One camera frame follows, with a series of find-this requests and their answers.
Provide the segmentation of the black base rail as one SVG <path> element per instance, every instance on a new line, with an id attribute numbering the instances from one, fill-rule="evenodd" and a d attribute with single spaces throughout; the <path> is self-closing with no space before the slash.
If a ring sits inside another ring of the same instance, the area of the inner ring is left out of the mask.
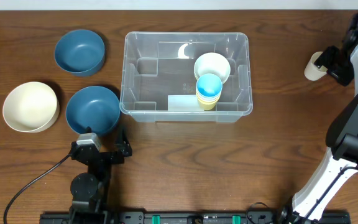
<path id="1" fill-rule="evenodd" d="M 44 213 L 40 224 L 102 223 L 102 224 L 248 224 L 273 223 L 274 213 L 251 211 L 248 213 Z"/>

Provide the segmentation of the light blue cup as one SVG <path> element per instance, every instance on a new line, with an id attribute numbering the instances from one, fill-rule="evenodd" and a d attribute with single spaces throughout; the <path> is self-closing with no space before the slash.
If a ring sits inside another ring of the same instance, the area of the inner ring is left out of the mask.
<path id="1" fill-rule="evenodd" d="M 196 82 L 196 91 L 206 97 L 215 97 L 221 94 L 223 83 L 221 79 L 212 73 L 207 73 L 199 77 Z"/>

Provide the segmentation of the dark blue bowl near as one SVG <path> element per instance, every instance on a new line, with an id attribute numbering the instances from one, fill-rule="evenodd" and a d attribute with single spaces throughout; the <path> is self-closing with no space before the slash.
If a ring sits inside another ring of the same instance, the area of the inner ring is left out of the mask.
<path id="1" fill-rule="evenodd" d="M 120 115 L 117 95 L 103 86 L 88 86 L 77 91 L 65 111 L 66 121 L 74 132 L 84 134 L 90 128 L 99 136 L 110 133 Z"/>

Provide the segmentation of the dark blue bowl far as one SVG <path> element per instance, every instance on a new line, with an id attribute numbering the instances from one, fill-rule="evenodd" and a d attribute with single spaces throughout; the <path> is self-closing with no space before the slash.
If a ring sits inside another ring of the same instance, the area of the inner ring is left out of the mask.
<path id="1" fill-rule="evenodd" d="M 96 32 L 86 29 L 66 33 L 57 42 L 54 50 L 56 64 L 62 70 L 78 77 L 88 77 L 99 72 L 105 58 L 104 40 Z"/>

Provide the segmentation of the cream cup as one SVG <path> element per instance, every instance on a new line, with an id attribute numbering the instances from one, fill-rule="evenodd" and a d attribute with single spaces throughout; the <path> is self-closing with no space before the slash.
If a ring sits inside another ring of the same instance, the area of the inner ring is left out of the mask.
<path id="1" fill-rule="evenodd" d="M 318 68 L 314 64 L 321 54 L 322 52 L 316 52 L 310 58 L 310 61 L 308 62 L 304 71 L 304 75 L 308 80 L 316 81 L 325 76 L 325 74 L 327 74 L 328 69 L 326 67 L 322 66 L 321 68 Z"/>

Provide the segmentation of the clear plastic storage container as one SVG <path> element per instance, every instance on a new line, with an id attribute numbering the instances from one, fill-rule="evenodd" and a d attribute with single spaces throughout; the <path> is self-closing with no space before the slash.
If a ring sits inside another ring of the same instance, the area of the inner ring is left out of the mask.
<path id="1" fill-rule="evenodd" d="M 231 68 L 216 106 L 196 99 L 196 59 L 224 56 Z M 248 37 L 241 32 L 130 32 L 125 37 L 120 110 L 138 122 L 234 123 L 253 110 Z"/>

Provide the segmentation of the yellow cup front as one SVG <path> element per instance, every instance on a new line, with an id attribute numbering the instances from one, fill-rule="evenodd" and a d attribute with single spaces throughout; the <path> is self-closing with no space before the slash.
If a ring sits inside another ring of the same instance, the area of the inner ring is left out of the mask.
<path id="1" fill-rule="evenodd" d="M 216 106 L 216 103 L 204 104 L 199 102 L 198 104 L 202 110 L 206 110 L 206 111 L 212 110 Z"/>

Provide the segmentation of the yellow cup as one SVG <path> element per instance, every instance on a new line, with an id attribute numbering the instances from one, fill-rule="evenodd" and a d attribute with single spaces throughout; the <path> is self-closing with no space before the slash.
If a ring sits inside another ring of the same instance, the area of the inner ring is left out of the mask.
<path id="1" fill-rule="evenodd" d="M 216 106 L 216 103 L 204 104 L 199 102 L 198 104 L 202 110 L 206 110 L 206 111 L 212 110 Z"/>
<path id="2" fill-rule="evenodd" d="M 215 98 L 212 100 L 205 100 L 205 99 L 197 98 L 197 100 L 198 100 L 198 103 L 201 105 L 215 105 L 218 102 L 219 98 Z"/>

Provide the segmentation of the cream large bowl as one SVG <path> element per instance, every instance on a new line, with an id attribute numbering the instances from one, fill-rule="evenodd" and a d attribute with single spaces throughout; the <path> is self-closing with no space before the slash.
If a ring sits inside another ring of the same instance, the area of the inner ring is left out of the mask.
<path id="1" fill-rule="evenodd" d="M 15 131 L 39 133 L 51 127 L 60 114 L 60 104 L 54 90 L 42 82 L 27 82 L 17 86 L 6 97 L 2 115 Z"/>

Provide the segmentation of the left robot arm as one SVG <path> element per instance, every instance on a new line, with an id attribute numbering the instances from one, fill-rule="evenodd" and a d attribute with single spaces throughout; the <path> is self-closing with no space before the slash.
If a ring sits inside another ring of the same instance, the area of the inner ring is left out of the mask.
<path id="1" fill-rule="evenodd" d="M 132 155 L 132 148 L 125 127 L 120 125 L 114 142 L 115 151 L 101 152 L 101 141 L 91 128 L 80 134 L 71 143 L 70 157 L 88 167 L 88 171 L 77 175 L 71 182 L 73 196 L 69 224 L 107 224 L 114 215 L 107 208 L 111 167 L 124 163 Z"/>

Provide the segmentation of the dark blue bowl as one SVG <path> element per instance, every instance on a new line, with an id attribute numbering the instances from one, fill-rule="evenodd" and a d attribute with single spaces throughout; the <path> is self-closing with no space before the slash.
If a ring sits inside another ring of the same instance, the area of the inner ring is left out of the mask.
<path id="1" fill-rule="evenodd" d="M 117 95 L 103 86 L 88 86 L 77 91 L 65 111 L 66 121 L 74 132 L 84 134 L 90 128 L 99 136 L 110 133 L 120 115 Z"/>
<path id="2" fill-rule="evenodd" d="M 54 50 L 56 64 L 62 70 L 78 77 L 88 77 L 99 72 L 105 58 L 104 40 L 96 32 L 86 29 L 66 33 L 57 42 Z"/>

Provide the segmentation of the pink cup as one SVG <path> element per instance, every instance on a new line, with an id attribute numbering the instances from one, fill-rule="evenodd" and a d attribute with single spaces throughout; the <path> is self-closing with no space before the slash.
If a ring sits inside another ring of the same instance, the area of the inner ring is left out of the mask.
<path id="1" fill-rule="evenodd" d="M 205 99 L 205 100 L 212 100 L 212 99 L 215 99 L 215 98 L 220 98 L 220 94 L 216 95 L 216 96 L 204 96 L 204 95 L 201 95 L 199 93 L 196 94 L 197 98 L 201 98 L 201 99 Z"/>

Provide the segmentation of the white small bowl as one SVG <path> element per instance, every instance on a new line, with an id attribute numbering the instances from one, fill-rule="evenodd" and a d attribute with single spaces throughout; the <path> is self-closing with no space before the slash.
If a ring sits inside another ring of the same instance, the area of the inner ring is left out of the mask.
<path id="1" fill-rule="evenodd" d="M 209 52 L 198 57 L 194 64 L 195 78 L 198 80 L 200 76 L 208 73 L 218 76 L 222 83 L 226 83 L 231 73 L 228 59 L 214 52 Z"/>

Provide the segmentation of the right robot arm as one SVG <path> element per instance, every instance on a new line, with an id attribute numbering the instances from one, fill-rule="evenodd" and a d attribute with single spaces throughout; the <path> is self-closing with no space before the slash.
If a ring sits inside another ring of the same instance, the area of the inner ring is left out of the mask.
<path id="1" fill-rule="evenodd" d="M 306 185 L 275 217 L 275 223 L 350 223 L 347 212 L 325 208 L 342 185 L 358 172 L 358 28 L 347 31 L 341 49 L 328 47 L 305 75 L 326 68 L 327 74 L 347 85 L 355 81 L 355 97 L 331 123 L 326 134 L 327 150 Z"/>

